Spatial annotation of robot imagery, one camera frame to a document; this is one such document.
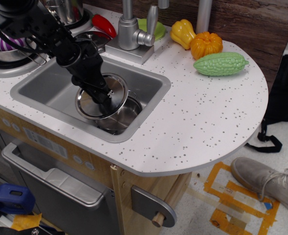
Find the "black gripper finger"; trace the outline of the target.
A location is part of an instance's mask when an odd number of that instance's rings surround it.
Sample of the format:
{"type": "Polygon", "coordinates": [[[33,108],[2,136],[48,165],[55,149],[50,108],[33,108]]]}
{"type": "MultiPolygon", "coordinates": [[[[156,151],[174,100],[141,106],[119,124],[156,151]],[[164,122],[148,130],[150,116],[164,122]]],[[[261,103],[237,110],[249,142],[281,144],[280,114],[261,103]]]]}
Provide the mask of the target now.
{"type": "Polygon", "coordinates": [[[97,92],[95,92],[95,93],[89,92],[89,96],[91,97],[91,99],[94,103],[96,103],[96,104],[101,103],[101,99],[99,98],[99,94],[97,92]]]}
{"type": "Polygon", "coordinates": [[[100,104],[100,112],[101,112],[101,117],[104,118],[106,116],[109,116],[113,113],[111,101],[112,101],[112,96],[114,95],[113,90],[110,90],[107,94],[107,98],[103,103],[100,104]]]}

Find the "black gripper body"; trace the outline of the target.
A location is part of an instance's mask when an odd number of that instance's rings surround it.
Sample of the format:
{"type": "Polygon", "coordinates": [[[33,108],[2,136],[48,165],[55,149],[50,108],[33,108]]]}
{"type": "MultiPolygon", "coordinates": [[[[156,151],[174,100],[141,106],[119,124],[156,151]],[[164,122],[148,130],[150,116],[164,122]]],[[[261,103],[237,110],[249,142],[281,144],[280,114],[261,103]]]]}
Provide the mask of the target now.
{"type": "Polygon", "coordinates": [[[54,45],[59,66],[72,75],[72,83],[92,98],[108,98],[110,89],[101,74],[103,59],[93,41],[63,39],[54,45]]]}

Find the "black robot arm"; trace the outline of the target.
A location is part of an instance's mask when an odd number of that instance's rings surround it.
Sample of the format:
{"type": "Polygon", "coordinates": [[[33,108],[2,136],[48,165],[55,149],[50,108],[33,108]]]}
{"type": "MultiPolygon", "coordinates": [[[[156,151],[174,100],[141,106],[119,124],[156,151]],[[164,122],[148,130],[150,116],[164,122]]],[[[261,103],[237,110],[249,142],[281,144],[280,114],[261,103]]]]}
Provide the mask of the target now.
{"type": "Polygon", "coordinates": [[[94,43],[72,37],[38,0],[0,0],[0,37],[7,42],[10,38],[34,37],[38,50],[18,49],[54,56],[58,65],[71,73],[72,83],[100,105],[104,114],[111,115],[119,108],[113,104],[113,91],[100,72],[103,59],[94,43]]]}

